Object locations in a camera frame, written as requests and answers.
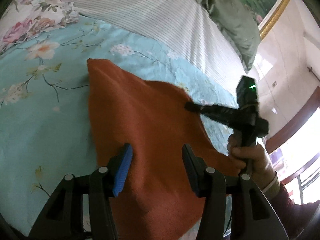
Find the person's right hand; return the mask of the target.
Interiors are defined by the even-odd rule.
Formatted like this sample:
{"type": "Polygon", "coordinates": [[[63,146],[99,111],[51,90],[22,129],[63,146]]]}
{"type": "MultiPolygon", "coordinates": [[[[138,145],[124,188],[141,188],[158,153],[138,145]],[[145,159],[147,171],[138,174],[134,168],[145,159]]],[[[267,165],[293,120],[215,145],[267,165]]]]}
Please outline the person's right hand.
{"type": "Polygon", "coordinates": [[[266,188],[276,177],[271,160],[266,150],[257,143],[251,147],[241,147],[241,137],[235,133],[228,138],[228,157],[238,171],[247,167],[246,162],[251,162],[251,178],[261,190],[266,188]]]}

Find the dark red sleeve forearm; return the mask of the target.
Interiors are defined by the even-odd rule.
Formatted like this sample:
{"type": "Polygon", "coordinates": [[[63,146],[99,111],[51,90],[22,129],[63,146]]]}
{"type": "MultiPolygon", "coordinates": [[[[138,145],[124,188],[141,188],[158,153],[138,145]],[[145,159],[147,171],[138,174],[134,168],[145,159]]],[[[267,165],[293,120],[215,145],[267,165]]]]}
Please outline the dark red sleeve forearm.
{"type": "Polygon", "coordinates": [[[261,189],[279,217],[289,239],[298,237],[311,222],[319,201],[294,204],[284,184],[279,182],[276,171],[263,176],[261,189]]]}

